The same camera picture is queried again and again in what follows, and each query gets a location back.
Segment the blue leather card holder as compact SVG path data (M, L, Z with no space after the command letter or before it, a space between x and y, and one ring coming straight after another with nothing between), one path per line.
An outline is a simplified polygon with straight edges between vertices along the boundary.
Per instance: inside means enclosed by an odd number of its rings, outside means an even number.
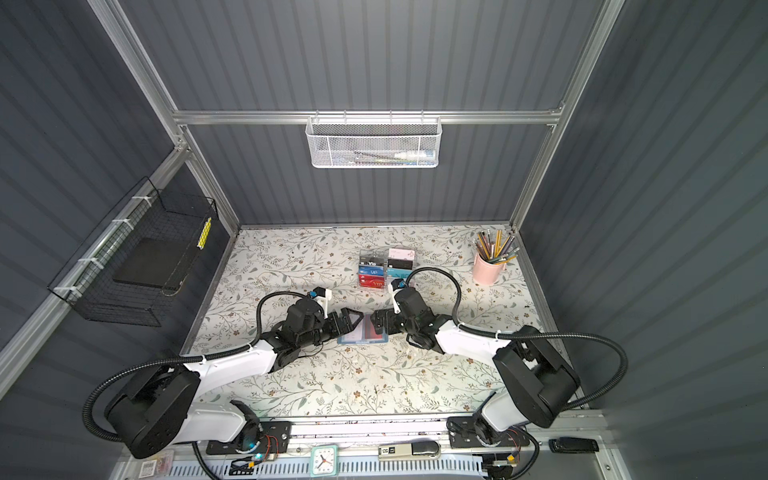
M377 333L371 315L365 314L357 327L351 333L341 336L337 343L340 345L371 345L383 344L388 341L388 334L384 331Z

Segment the clear acrylic card display stand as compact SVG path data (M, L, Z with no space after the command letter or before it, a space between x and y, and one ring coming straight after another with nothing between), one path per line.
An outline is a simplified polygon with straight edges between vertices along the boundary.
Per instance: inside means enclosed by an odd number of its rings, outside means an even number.
M358 285L386 289L395 279L406 279L416 266L416 251L404 247L362 250L358 261Z

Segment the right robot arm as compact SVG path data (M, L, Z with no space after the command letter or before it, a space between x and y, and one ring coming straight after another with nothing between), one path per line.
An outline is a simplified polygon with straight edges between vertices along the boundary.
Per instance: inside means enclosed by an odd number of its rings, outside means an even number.
M371 315L378 333L406 335L409 345L444 355L460 355L496 369L504 388L490 394L473 415L473 428L484 442L511 427L552 425L580 388L580 379L540 331L522 327L521 339L500 333L471 333L448 315L436 315L412 287L392 294L394 306Z

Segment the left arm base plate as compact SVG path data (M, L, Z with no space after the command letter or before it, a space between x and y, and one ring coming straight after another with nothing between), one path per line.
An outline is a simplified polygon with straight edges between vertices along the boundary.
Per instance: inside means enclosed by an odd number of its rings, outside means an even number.
M247 425L245 432L228 443L209 441L207 455L279 455L287 452L293 424L288 421L268 421L258 428Z

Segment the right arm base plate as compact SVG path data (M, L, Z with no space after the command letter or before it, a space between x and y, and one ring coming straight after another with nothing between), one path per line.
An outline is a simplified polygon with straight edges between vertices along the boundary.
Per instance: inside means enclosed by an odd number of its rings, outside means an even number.
M530 445L530 440L521 430L494 430L487 422L476 416L451 416L446 420L450 446L454 449L469 448L511 448L520 449Z

